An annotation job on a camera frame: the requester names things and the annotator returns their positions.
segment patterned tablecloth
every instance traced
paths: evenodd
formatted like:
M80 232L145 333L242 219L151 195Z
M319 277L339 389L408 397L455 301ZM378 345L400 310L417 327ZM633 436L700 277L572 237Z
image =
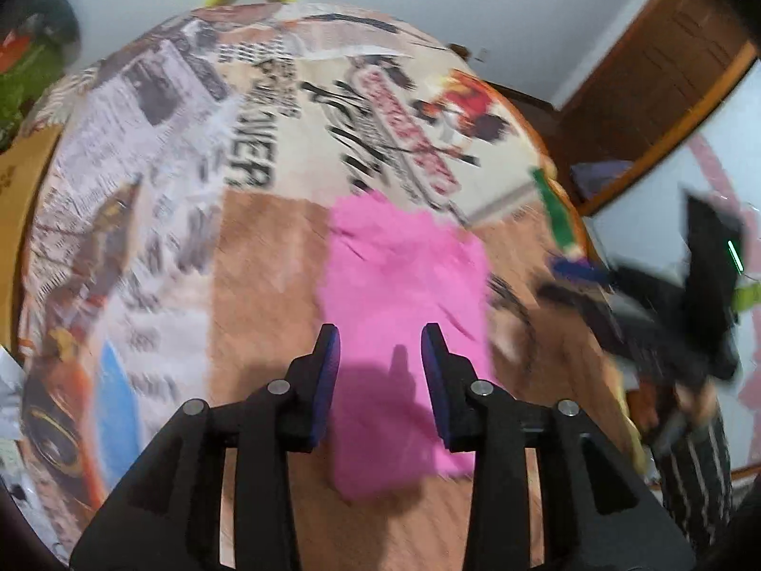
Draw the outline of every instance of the patterned tablecloth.
M184 400L243 399L311 350L328 208L370 189L475 230L539 337L518 380L522 326L491 313L505 385L575 397L627 445L595 342L531 295L554 245L530 171L551 163L520 113L432 37L351 7L195 10L56 84L22 135L62 124L28 237L19 345L24 459L66 549ZM467 480L349 505L328 453L291 459L306 569L459 568Z

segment yellow cloth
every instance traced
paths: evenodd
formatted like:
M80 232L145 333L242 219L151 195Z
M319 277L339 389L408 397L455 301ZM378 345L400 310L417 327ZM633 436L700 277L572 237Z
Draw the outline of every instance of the yellow cloth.
M18 267L37 189L62 127L16 140L0 154L0 344L15 352Z

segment wooden door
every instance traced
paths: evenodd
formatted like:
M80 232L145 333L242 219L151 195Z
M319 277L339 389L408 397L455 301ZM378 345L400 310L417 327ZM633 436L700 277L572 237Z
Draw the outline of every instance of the wooden door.
M561 134L550 144L558 170L640 158L705 96L746 41L722 0L651 0L562 111Z

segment silver screw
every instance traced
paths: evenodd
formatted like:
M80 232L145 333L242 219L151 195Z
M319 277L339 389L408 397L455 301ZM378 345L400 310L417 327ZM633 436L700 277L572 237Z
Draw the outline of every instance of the silver screw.
M273 380L267 385L267 390L273 395L285 395L290 389L288 380Z
M476 395L480 395L483 397L485 397L486 395L491 395L494 392L494 387L492 386L492 383L487 382L486 380L476 380L470 385L470 389Z
M566 416L576 416L578 414L578 404L570 399L564 399L558 402L558 410Z
M203 412L203 401L200 399L189 399L183 404L183 412L188 416L195 416Z

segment pink cloth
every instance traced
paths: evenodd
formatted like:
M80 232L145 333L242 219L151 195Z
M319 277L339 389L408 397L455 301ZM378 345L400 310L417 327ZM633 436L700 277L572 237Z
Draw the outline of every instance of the pink cloth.
M473 455L450 454L436 433L420 334L438 322L450 351L493 379L481 241L372 193L336 204L329 250L321 299L341 335L331 408L337 490L352 500L427 474L473 472Z

